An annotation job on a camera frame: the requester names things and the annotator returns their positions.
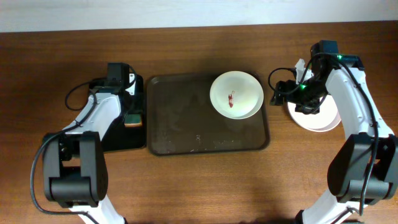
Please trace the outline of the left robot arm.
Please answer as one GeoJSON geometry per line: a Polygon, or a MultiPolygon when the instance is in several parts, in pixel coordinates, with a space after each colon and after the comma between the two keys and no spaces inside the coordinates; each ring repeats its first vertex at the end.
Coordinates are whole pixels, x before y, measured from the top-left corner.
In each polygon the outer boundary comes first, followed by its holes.
{"type": "Polygon", "coordinates": [[[42,161],[44,195],[85,223],[126,223],[111,203],[105,152],[146,145],[143,78],[128,64],[109,63],[107,76],[86,83],[88,99],[67,127],[43,138],[30,172],[35,206],[34,174],[42,161]]]}

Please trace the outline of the green and orange sponge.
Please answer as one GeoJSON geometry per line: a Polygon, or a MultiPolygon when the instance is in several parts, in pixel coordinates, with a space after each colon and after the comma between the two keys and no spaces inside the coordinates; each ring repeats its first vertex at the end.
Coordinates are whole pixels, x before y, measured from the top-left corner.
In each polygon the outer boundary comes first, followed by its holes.
{"type": "Polygon", "coordinates": [[[127,114],[124,118],[124,126],[127,128],[136,128],[143,125],[141,114],[127,114]]]}

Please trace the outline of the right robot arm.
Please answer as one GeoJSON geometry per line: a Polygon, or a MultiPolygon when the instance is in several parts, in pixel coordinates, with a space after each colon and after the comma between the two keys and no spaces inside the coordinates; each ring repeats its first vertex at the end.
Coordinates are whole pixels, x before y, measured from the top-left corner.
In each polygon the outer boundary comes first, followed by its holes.
{"type": "Polygon", "coordinates": [[[343,223],[396,193],[397,137],[377,110],[359,56],[339,53],[334,40],[319,41],[310,53],[305,67],[290,68],[294,80],[271,86],[270,104],[293,103],[310,115],[320,112],[326,96],[333,98],[346,141],[329,165],[327,190],[294,223],[343,223]]]}

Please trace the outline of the white plate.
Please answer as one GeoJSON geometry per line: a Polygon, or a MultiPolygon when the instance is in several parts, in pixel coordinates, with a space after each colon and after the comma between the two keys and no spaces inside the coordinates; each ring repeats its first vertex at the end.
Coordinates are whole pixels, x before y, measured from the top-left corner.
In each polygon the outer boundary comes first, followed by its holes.
{"type": "Polygon", "coordinates": [[[253,75],[230,71],[218,76],[211,84],[210,101],[224,117],[246,119],[261,109],[264,91],[253,75]]]}
{"type": "Polygon", "coordinates": [[[320,107],[318,114],[299,113],[295,111],[296,104],[287,103],[291,118],[302,128],[313,132],[327,132],[341,122],[340,114],[332,96],[328,95],[320,107]]]}

